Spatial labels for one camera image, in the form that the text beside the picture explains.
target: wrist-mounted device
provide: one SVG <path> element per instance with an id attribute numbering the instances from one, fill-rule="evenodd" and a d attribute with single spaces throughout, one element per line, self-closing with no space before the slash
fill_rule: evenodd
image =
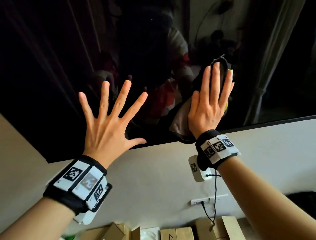
<path id="1" fill-rule="evenodd" d="M 241 155 L 226 135 L 214 129 L 201 134 L 195 147 L 198 155 L 190 157 L 189 164 L 197 182 L 210 180 L 213 176 L 211 168 L 216 170 L 228 158 Z"/>
<path id="2" fill-rule="evenodd" d="M 80 224 L 89 224 L 112 189 L 106 174 L 98 161 L 81 155 L 47 183 L 43 197 L 70 208 Z"/>

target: person's left hand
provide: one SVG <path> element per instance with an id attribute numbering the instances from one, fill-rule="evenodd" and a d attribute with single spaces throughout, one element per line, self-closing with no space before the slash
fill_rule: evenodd
<path id="1" fill-rule="evenodd" d="M 143 138 L 127 140 L 125 138 L 125 129 L 129 121 L 145 102 L 147 93 L 143 92 L 125 115 L 119 118 L 119 114 L 131 88 L 131 82 L 126 80 L 114 104 L 113 110 L 108 116 L 109 85 L 107 81 L 104 81 L 102 84 L 98 118 L 93 116 L 86 95 L 83 92 L 79 93 L 79 100 L 87 121 L 87 133 L 83 154 L 94 158 L 105 168 L 108 168 L 116 158 L 131 147 L 146 143 L 146 140 Z"/>

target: hand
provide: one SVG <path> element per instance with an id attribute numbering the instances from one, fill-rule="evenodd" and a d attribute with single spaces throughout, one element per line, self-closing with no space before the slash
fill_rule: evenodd
<path id="1" fill-rule="evenodd" d="M 233 90 L 233 71 L 229 70 L 220 93 L 220 69 L 219 62 L 213 65 L 212 83 L 210 90 L 210 69 L 204 70 L 201 92 L 194 91 L 189 112 L 189 129 L 195 139 L 210 130 L 215 129 L 224 115 L 228 97 Z"/>
<path id="2" fill-rule="evenodd" d="M 105 168 L 131 147 L 146 143 L 143 138 L 127 140 L 125 129 L 129 121 L 139 111 L 147 98 L 143 92 L 137 101 L 129 108 L 122 118 L 119 114 L 125 104 L 131 82 L 126 80 L 114 104 L 111 114 L 107 115 L 109 105 L 109 82 L 104 81 L 101 90 L 99 116 L 96 119 L 83 92 L 79 93 L 79 100 L 87 121 L 87 133 L 84 146 L 84 155 L 90 156 L 101 163 Z"/>

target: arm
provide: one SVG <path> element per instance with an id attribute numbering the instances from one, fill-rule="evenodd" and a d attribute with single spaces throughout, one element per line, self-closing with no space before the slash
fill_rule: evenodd
<path id="1" fill-rule="evenodd" d="M 111 114 L 107 115 L 109 82 L 104 81 L 101 90 L 99 116 L 96 119 L 87 102 L 86 95 L 79 93 L 79 100 L 87 121 L 84 155 L 90 156 L 105 168 L 131 147 L 146 143 L 145 139 L 127 140 L 125 129 L 147 98 L 142 93 L 126 114 L 119 118 L 125 104 L 130 81 L 125 81 Z M 75 213 L 50 198 L 42 198 L 31 209 L 0 234 L 0 240 L 58 240 Z"/>
<path id="2" fill-rule="evenodd" d="M 219 64 L 213 67 L 211 90 L 210 67 L 205 69 L 201 92 L 193 93 L 189 113 L 189 128 L 196 139 L 217 127 L 234 86 L 232 78 L 229 71 L 219 96 Z M 240 158 L 227 159 L 218 171 L 263 239 L 316 239 L 316 221 L 247 168 Z"/>

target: finger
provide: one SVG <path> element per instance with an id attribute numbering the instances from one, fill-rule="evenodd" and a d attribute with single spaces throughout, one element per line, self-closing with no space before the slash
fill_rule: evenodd
<path id="1" fill-rule="evenodd" d="M 212 69 L 212 83 L 210 91 L 210 104 L 218 104 L 219 92 L 220 92 L 220 69 L 219 62 L 214 63 Z"/>
<path id="2" fill-rule="evenodd" d="M 86 117 L 87 125 L 92 124 L 94 121 L 94 116 L 88 104 L 87 97 L 83 92 L 79 92 L 79 101 L 80 101 L 84 116 Z"/>
<path id="3" fill-rule="evenodd" d="M 143 92 L 138 97 L 136 102 L 134 102 L 134 104 L 130 107 L 130 109 L 127 110 L 127 112 L 124 114 L 124 116 L 122 117 L 122 120 L 126 123 L 126 125 L 130 122 L 130 120 L 132 120 L 132 118 L 136 115 L 136 113 L 138 113 L 138 111 L 140 110 L 141 106 L 146 101 L 147 96 L 148 96 L 148 93 Z"/>
<path id="4" fill-rule="evenodd" d="M 221 97 L 218 101 L 218 104 L 219 104 L 219 107 L 221 109 L 225 108 L 226 106 L 226 103 L 228 101 L 228 97 L 232 91 L 232 81 L 233 81 L 233 71 L 232 70 L 229 70 L 227 72 L 227 76 L 226 76 L 226 79 L 225 79 L 225 82 L 224 82 L 224 86 L 223 86 L 223 91 L 221 93 Z"/>
<path id="5" fill-rule="evenodd" d="M 107 116 L 107 110 L 109 107 L 109 88 L 110 83 L 108 81 L 104 81 L 101 88 L 101 101 L 98 116 L 99 119 L 105 119 Z"/>
<path id="6" fill-rule="evenodd" d="M 200 91 L 201 102 L 209 102 L 210 71 L 211 71 L 211 66 L 206 67 L 204 70 L 202 86 L 201 86 L 201 91 Z"/>
<path id="7" fill-rule="evenodd" d="M 191 98 L 191 108 L 189 112 L 189 117 L 193 117 L 198 109 L 198 104 L 200 101 L 200 93 L 198 91 L 194 91 Z"/>
<path id="8" fill-rule="evenodd" d="M 132 148 L 133 146 L 136 146 L 138 144 L 145 144 L 147 141 L 143 138 L 134 138 L 132 140 L 127 141 L 127 147 L 128 149 Z"/>
<path id="9" fill-rule="evenodd" d="M 118 95 L 118 98 L 115 101 L 115 104 L 114 104 L 114 107 L 113 107 L 113 110 L 112 110 L 110 116 L 113 116 L 113 117 L 119 116 L 120 112 L 122 111 L 122 109 L 124 107 L 124 104 L 125 104 L 125 101 L 127 98 L 127 94 L 131 88 L 131 84 L 132 83 L 129 80 L 126 80 L 124 82 L 122 89 Z"/>

